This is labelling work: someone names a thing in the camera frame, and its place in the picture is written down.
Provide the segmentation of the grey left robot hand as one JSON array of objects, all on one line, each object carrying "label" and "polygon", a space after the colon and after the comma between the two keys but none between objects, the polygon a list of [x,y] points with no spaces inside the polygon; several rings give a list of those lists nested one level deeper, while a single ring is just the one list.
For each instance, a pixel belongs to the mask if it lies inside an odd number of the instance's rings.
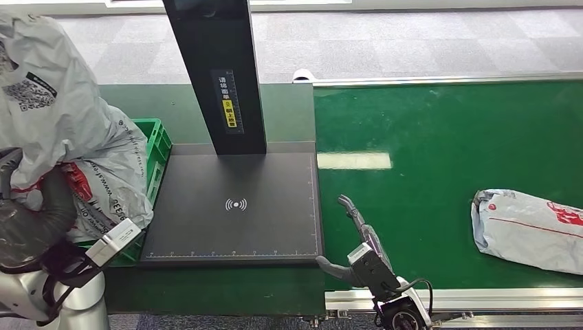
[{"label": "grey left robot hand", "polygon": [[59,168],[40,182],[41,210],[32,211],[10,197],[12,173],[22,159],[20,148],[1,149],[1,267],[9,271],[37,262],[65,238],[77,218],[71,188]]}]

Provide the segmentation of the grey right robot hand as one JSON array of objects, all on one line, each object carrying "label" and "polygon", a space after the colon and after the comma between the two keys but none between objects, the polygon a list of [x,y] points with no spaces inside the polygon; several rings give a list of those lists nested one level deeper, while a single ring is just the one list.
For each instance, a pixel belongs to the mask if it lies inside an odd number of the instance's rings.
[{"label": "grey right robot hand", "polygon": [[338,203],[345,208],[347,217],[352,220],[360,244],[347,255],[347,266],[334,264],[325,256],[317,256],[318,266],[326,274],[352,287],[366,287],[374,294],[395,291],[399,287],[399,281],[376,231],[364,220],[349,197],[340,195]]}]

